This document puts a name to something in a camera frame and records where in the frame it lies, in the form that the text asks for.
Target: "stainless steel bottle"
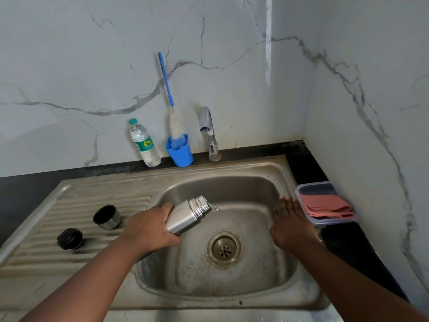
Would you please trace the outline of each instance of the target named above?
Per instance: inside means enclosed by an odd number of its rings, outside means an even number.
[[[181,235],[199,224],[201,219],[212,209],[216,210],[217,207],[209,204],[206,198],[200,195],[174,206],[165,224],[169,232]]]

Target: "black countertop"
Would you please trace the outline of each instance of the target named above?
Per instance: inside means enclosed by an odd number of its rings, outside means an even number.
[[[266,156],[285,155],[297,184],[327,181],[325,174],[303,141],[222,150],[222,162]],[[194,154],[192,165],[208,163],[208,153]],[[175,167],[171,158],[163,158],[159,166],[148,168],[143,161],[103,166],[66,169],[54,172],[0,178],[0,244],[15,231],[30,213],[64,179],[139,172],[148,169]],[[322,238],[330,252],[349,265],[408,301],[398,283],[375,254],[362,229],[355,222],[327,226]]]

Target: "drain strainer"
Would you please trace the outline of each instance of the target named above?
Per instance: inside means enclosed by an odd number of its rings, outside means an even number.
[[[228,231],[215,234],[208,243],[210,259],[218,265],[230,265],[240,255],[241,244],[237,236]]]

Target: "blue brush handle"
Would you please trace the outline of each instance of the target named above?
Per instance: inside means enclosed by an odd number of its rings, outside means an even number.
[[[160,59],[161,71],[162,71],[162,75],[164,77],[165,86],[167,87],[168,101],[170,102],[170,106],[173,107],[174,106],[173,97],[171,97],[170,88],[168,87],[167,72],[165,70],[164,59],[162,58],[161,52],[158,52],[158,58]]]

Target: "plastic water bottle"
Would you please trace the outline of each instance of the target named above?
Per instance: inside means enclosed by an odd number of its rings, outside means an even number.
[[[142,124],[139,124],[137,119],[131,119],[128,123],[130,124],[131,139],[136,144],[147,167],[158,166],[161,163],[161,157],[154,147],[154,142],[147,129]]]

